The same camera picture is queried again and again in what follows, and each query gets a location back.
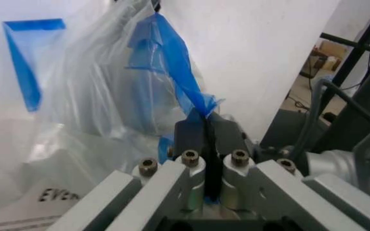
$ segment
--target hex socket screw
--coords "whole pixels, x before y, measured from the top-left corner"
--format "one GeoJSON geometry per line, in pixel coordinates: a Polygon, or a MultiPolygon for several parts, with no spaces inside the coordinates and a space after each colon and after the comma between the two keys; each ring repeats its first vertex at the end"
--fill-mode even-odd
{"type": "Polygon", "coordinates": [[[198,165],[199,154],[197,151],[189,149],[182,153],[182,164],[188,167],[195,167],[198,165]]]}
{"type": "Polygon", "coordinates": [[[158,170],[158,163],[154,158],[144,158],[139,163],[139,173],[144,177],[152,177],[158,170]]]}
{"type": "Polygon", "coordinates": [[[244,167],[248,165],[249,154],[242,149],[236,149],[231,154],[231,162],[237,167],[244,167]]]}
{"type": "Polygon", "coordinates": [[[287,170],[291,174],[295,173],[296,165],[291,160],[286,159],[286,158],[281,158],[277,160],[277,163],[280,164],[285,170],[287,170]]]}

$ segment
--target white wall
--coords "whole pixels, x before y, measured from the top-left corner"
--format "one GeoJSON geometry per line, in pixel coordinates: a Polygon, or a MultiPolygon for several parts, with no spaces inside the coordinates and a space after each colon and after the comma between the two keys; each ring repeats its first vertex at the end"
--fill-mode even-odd
{"type": "Polygon", "coordinates": [[[370,22],[370,0],[341,0],[325,25],[324,32],[357,40],[370,22]]]}
{"type": "Polygon", "coordinates": [[[185,41],[208,93],[261,140],[338,0],[170,0],[161,13],[185,41]]]}

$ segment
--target metal plate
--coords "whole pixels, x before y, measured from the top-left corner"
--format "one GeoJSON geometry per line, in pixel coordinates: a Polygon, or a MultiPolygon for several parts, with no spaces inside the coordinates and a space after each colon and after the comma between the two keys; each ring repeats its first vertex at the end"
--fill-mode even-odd
{"type": "Polygon", "coordinates": [[[169,214],[179,212],[189,195],[189,170],[167,160],[106,229],[154,230],[169,214]]]}
{"type": "Polygon", "coordinates": [[[114,171],[48,230],[104,230],[140,189],[138,179],[114,171]]]}
{"type": "Polygon", "coordinates": [[[332,174],[304,179],[319,193],[358,224],[370,230],[370,196],[332,174]]]}
{"type": "Polygon", "coordinates": [[[250,169],[243,190],[266,219],[288,217],[304,230],[364,230],[275,161],[250,169]]]}

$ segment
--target metal bolt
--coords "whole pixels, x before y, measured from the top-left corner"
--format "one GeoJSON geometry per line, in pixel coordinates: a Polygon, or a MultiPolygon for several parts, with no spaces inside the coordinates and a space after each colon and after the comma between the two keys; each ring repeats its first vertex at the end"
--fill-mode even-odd
{"type": "Polygon", "coordinates": [[[173,157],[173,149],[172,147],[168,147],[168,150],[167,150],[167,155],[166,155],[168,158],[172,158],[173,157]]]}
{"type": "Polygon", "coordinates": [[[158,170],[158,163],[154,158],[144,158],[139,164],[139,173],[144,177],[152,177],[158,170]]]}
{"type": "Polygon", "coordinates": [[[182,153],[182,164],[188,167],[195,167],[198,165],[199,154],[195,150],[186,150],[182,153]]]}
{"type": "Polygon", "coordinates": [[[238,167],[244,167],[249,162],[249,154],[241,149],[236,149],[231,154],[231,162],[238,167]]]}
{"type": "Polygon", "coordinates": [[[280,164],[285,170],[291,174],[295,173],[296,165],[289,159],[281,158],[277,160],[277,163],[280,164]]]}
{"type": "Polygon", "coordinates": [[[282,149],[281,151],[279,151],[279,154],[281,154],[284,157],[288,157],[289,156],[289,151],[286,150],[286,149],[282,149]]]}

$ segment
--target gray hose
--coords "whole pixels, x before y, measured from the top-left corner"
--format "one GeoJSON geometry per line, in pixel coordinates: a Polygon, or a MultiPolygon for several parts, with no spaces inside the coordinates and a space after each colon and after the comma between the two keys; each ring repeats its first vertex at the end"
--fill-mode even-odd
{"type": "Polygon", "coordinates": [[[295,146],[290,153],[289,158],[291,160],[296,160],[300,155],[304,153],[305,145],[308,142],[311,132],[314,129],[314,125],[319,117],[319,107],[321,105],[320,97],[323,86],[326,86],[327,88],[334,91],[335,94],[337,94],[339,97],[345,100],[349,106],[353,107],[356,111],[361,113],[361,115],[370,122],[370,112],[368,112],[365,108],[361,107],[361,105],[355,102],[351,97],[347,96],[343,91],[341,91],[341,89],[339,89],[333,83],[329,82],[326,79],[321,79],[320,81],[318,81],[318,83],[313,89],[314,91],[312,92],[311,109],[309,110],[309,115],[306,118],[304,127],[301,130],[299,138],[296,141],[295,146]]]}

